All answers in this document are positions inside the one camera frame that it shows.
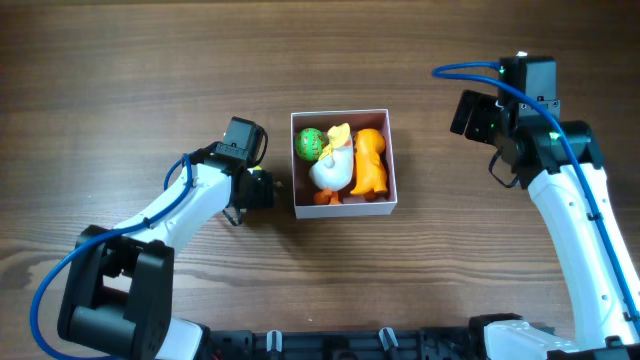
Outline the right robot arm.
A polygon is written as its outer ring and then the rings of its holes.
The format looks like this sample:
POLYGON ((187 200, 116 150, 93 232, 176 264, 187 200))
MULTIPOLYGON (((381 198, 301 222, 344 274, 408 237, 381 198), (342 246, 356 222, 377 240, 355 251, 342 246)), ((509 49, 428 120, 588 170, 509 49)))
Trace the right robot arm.
POLYGON ((563 122, 550 56, 518 54, 482 64, 445 65, 435 77, 473 81, 494 96, 461 94, 450 127, 491 145, 541 214, 569 292, 575 337, 563 339, 515 314, 476 316, 468 354, 477 359, 636 359, 639 356, 639 277, 612 210, 604 158, 591 127, 563 122))

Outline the yellow rattle drum toy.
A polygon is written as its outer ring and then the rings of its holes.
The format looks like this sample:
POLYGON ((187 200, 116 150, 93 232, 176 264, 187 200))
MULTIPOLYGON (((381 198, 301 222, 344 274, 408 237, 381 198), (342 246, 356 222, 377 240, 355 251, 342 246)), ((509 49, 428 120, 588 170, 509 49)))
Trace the yellow rattle drum toy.
POLYGON ((284 185, 281 181, 275 179, 273 174, 269 171, 266 171, 260 166, 256 166, 253 168, 249 168, 249 172, 258 179, 258 181, 265 186, 271 186, 276 189, 283 188, 284 185))

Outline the green patterned ball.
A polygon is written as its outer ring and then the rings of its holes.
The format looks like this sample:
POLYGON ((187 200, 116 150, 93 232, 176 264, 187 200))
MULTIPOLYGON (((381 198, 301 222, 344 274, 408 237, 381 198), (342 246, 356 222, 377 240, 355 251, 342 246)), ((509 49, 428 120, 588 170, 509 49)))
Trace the green patterned ball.
POLYGON ((308 162, 317 161, 327 145, 327 137, 316 128, 305 128, 294 138, 296 155, 308 162))

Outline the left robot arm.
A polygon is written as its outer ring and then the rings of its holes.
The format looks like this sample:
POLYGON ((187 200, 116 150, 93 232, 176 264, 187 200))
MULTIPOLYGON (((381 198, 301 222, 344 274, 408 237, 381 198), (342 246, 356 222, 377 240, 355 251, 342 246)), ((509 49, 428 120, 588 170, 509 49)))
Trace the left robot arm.
POLYGON ((272 206, 273 179, 259 168, 267 143, 261 126, 234 117, 222 140, 173 165, 144 210, 86 228, 64 260, 59 337, 119 359, 197 358, 207 329, 172 314, 174 260, 217 214, 238 226, 243 211, 272 206))

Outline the white duck toy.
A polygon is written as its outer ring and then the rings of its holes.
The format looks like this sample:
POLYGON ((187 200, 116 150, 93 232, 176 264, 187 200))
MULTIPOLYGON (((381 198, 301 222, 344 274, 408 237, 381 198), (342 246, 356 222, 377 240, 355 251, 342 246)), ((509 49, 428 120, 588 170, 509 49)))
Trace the white duck toy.
POLYGON ((315 205, 340 205, 339 192, 349 185, 354 174, 354 145, 348 123, 331 127, 329 143, 322 150, 318 161, 311 167, 309 176, 319 189, 313 195, 315 205))

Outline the orange dinosaur toy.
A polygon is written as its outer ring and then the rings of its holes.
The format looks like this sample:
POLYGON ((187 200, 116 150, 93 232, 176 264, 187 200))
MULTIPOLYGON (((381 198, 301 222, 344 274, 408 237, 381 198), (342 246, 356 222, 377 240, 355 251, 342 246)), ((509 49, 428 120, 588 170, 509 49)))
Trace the orange dinosaur toy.
POLYGON ((350 194, 387 193, 387 172, 382 163, 385 138, 378 130, 366 128, 357 132, 354 145, 356 183, 350 194))

